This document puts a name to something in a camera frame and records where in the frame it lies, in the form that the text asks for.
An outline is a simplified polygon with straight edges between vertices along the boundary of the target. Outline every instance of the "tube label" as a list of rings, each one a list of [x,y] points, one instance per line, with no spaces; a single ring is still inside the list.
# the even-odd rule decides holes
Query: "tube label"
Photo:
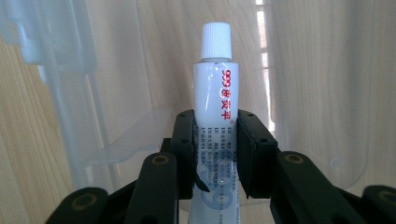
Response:
[[[209,192],[194,187],[190,224],[240,223],[236,172],[238,64],[194,66],[197,175]]]

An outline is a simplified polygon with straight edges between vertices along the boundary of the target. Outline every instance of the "wood grain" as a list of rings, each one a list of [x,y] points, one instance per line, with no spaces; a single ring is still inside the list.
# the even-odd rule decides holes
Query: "wood grain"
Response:
[[[271,126],[282,150],[303,152],[352,193],[373,184],[396,188],[395,1],[136,0],[136,6],[150,101],[172,106],[171,120],[193,105],[191,67],[199,61],[202,25],[227,21],[240,63],[240,108]],[[114,36],[126,41],[108,33],[96,41]],[[98,59],[99,67],[117,63]],[[165,136],[172,128],[170,121]],[[18,48],[3,42],[0,171],[0,223],[43,223],[73,190],[49,89]],[[242,223],[274,222],[268,202],[240,195]],[[187,217],[183,210],[181,223]]]

